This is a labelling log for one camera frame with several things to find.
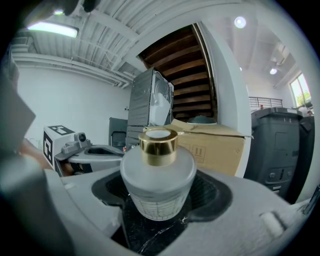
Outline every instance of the black trash can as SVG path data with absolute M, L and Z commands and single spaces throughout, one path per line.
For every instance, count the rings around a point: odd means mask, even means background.
M 299 157 L 285 200 L 294 204 L 306 182 L 315 145 L 315 117 L 307 116 L 299 123 Z
M 294 109 L 271 107 L 251 113 L 252 136 L 244 178 L 285 198 L 299 156 L 299 121 Z

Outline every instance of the frosted glass jar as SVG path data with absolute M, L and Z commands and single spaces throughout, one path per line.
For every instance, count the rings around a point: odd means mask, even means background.
M 138 211 L 153 221 L 166 221 L 183 207 L 197 167 L 192 154 L 178 146 L 173 130 L 152 129 L 140 146 L 122 158 L 120 173 Z

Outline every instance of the cardboard box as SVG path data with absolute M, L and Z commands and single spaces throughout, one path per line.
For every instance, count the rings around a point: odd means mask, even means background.
M 194 156 L 197 167 L 234 176 L 245 145 L 245 136 L 218 124 L 189 124 L 174 119 L 164 127 L 178 133 L 178 144 Z

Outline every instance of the fluorescent light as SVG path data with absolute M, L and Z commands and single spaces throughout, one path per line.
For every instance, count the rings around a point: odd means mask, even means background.
M 55 11 L 53 12 L 53 15 L 61 15 L 61 14 L 64 14 L 64 11 L 61 10 L 61 9 L 55 10 Z
M 234 25 L 238 28 L 238 29 L 243 29 L 246 26 L 247 22 L 246 19 L 244 17 L 236 17 L 234 20 Z
M 35 31 L 46 31 L 51 33 L 57 33 L 64 36 L 76 38 L 78 35 L 78 29 L 66 26 L 66 25 L 60 25 L 50 22 L 38 22 L 32 26 L 28 27 L 28 30 L 35 30 Z
M 276 70 L 275 68 L 271 68 L 271 70 L 270 70 L 270 74 L 271 75 L 274 75 L 274 74 L 276 74 L 278 72 L 278 70 Z

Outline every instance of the gold metal cap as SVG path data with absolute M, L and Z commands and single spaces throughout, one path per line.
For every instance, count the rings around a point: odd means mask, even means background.
M 166 166 L 176 160 L 178 134 L 174 130 L 154 128 L 139 135 L 142 160 L 151 166 Z

